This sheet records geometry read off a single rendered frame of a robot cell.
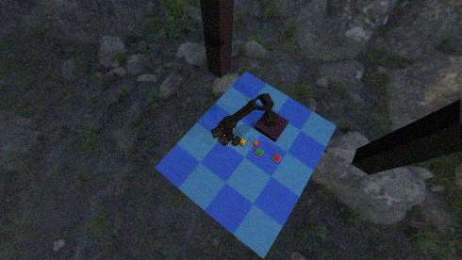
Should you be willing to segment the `yellow button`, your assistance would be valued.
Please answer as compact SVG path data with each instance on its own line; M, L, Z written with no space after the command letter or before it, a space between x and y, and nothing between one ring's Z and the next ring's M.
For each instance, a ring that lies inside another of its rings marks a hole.
M247 140L244 138L241 138L239 145L243 147L246 143L247 143Z

